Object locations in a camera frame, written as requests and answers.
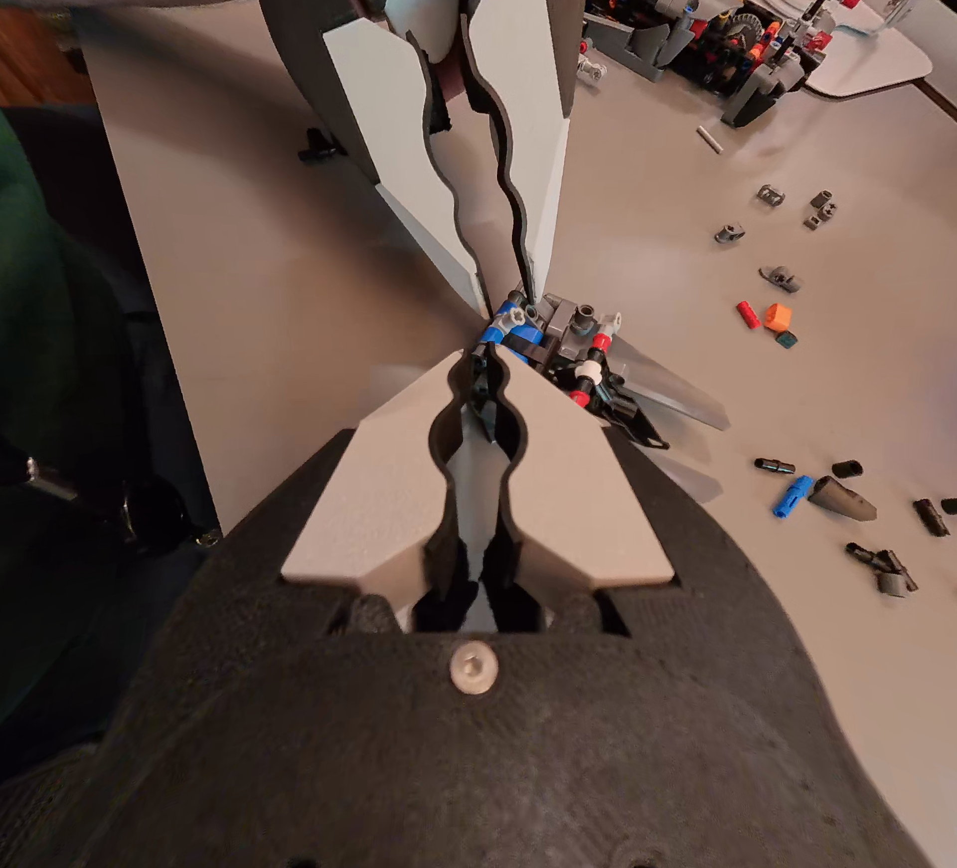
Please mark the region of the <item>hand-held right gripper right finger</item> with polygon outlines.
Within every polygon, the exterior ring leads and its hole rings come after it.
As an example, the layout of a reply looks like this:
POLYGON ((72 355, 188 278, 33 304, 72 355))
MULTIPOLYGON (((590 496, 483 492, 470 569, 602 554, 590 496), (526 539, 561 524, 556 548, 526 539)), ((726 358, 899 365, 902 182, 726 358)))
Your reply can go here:
POLYGON ((507 458, 482 584, 501 633, 535 633, 573 596, 676 575, 598 420, 508 349, 486 354, 507 458))

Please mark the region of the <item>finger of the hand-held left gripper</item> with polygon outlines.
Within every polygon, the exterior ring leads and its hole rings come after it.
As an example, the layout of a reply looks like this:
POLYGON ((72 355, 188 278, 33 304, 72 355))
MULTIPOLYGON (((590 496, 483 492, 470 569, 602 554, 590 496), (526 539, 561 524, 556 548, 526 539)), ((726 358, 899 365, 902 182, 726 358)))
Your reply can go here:
POLYGON ((435 163, 432 85, 416 42, 365 18, 327 31, 323 41, 375 168, 377 192, 449 286, 490 317, 481 270, 461 234, 456 192, 435 163))
POLYGON ((471 71, 489 96, 499 183, 518 214, 513 228, 526 295, 544 297, 564 175, 564 115, 546 0, 478 0, 463 32, 471 71))

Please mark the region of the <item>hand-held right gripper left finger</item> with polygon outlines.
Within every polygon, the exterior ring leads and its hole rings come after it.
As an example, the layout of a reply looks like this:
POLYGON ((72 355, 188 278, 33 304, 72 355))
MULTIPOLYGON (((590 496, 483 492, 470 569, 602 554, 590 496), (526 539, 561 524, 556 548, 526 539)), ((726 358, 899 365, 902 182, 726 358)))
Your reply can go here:
POLYGON ((281 577, 380 596, 422 632, 456 632, 478 595, 450 461, 463 443, 473 365, 451 353, 361 421, 281 577))

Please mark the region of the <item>dark grey lego wing assembly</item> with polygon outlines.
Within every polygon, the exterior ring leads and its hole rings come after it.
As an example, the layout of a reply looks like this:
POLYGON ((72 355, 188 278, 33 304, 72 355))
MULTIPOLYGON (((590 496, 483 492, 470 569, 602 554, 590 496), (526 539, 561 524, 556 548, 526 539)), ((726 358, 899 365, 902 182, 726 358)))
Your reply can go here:
POLYGON ((488 397, 484 372, 488 350, 495 347, 641 447, 669 449, 642 407, 647 402, 718 431, 730 428, 723 404, 634 347, 620 327, 619 313, 598 314, 591 304, 553 294, 533 302, 513 290, 472 351, 475 407, 488 397))

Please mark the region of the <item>black t-shaped lego connector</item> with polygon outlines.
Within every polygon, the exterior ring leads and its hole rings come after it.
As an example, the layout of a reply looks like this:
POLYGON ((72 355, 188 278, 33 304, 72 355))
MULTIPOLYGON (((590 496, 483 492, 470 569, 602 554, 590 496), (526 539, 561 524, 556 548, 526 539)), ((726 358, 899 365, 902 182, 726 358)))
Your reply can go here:
POLYGON ((298 158, 307 167, 321 165, 337 157, 347 157, 348 152, 334 135, 327 135, 320 128, 310 127, 305 131, 306 146, 298 152, 298 158))

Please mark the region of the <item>large lego car model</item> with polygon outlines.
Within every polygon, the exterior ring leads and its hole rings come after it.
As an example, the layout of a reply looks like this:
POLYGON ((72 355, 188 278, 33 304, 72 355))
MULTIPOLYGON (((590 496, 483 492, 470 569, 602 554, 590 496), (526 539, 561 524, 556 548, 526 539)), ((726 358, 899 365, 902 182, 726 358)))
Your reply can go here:
POLYGON ((585 0, 583 37, 651 82, 673 69, 725 99, 722 121, 740 129, 801 89, 826 56, 836 22, 811 0, 796 15, 760 0, 585 0))

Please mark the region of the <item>group of black lego pins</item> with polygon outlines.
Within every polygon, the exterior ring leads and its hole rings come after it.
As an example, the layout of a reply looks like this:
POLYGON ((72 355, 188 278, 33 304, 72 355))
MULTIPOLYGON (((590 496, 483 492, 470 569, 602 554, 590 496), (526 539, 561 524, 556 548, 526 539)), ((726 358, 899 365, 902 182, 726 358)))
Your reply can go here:
MULTIPOLYGON (((763 471, 763 472, 774 474, 774 475, 792 477, 794 478, 794 480, 796 477, 799 477, 799 475, 797 474, 796 467, 793 464, 783 462, 777 459, 759 457, 753 461, 753 466, 759 471, 763 471)), ((844 486, 849 488, 844 483, 844 481, 846 479, 858 479, 862 475, 863 475, 863 467, 861 463, 857 460, 852 459, 852 460, 845 460, 842 462, 832 464, 830 475, 825 475, 825 476, 831 476, 837 479, 844 486)), ((927 529, 927 532, 931 536, 935 538, 947 538, 951 535, 951 527, 949 526, 947 522, 945 522, 944 517, 951 517, 955 519, 956 517, 956 499, 955 498, 943 499, 940 501, 939 505, 933 503, 933 501, 931 500, 922 499, 922 500, 917 500, 913 502, 912 506, 922 526, 927 529)), ((902 561, 896 555, 896 553, 894 553, 893 551, 891 550, 871 551, 857 542, 849 541, 845 545, 845 553, 851 558, 853 558, 856 562, 861 563, 868 567, 868 569, 875 576, 875 580, 876 580, 876 584, 878 588, 879 588, 878 573, 882 571, 889 571, 889 572, 901 573, 906 577, 908 587, 910 589, 910 592, 908 593, 908 595, 918 591, 919 587, 914 581, 909 570, 902 563, 902 561)))

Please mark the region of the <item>blue lego pin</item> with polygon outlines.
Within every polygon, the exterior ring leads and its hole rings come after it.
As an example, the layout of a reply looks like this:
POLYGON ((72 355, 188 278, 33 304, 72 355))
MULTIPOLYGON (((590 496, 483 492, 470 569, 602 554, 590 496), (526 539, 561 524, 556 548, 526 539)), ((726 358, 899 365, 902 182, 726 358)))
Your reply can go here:
POLYGON ((809 476, 799 476, 783 492, 783 495, 772 508, 772 515, 780 520, 787 519, 793 514, 797 505, 807 499, 813 490, 815 480, 809 476))

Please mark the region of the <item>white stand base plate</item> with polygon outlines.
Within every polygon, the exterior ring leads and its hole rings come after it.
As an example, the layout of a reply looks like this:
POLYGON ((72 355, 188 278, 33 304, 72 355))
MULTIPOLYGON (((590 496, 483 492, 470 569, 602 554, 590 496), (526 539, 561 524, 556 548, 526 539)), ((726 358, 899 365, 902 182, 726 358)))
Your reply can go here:
POLYGON ((946 69, 940 68, 937 77, 931 76, 931 57, 899 27, 873 36, 854 29, 876 27, 882 20, 882 14, 875 11, 878 6, 876 0, 873 5, 863 1, 853 10, 828 4, 851 28, 842 24, 833 32, 825 59, 809 75, 806 87, 819 96, 842 99, 930 78, 941 94, 945 85, 951 88, 947 91, 950 94, 953 87, 945 80, 946 69))

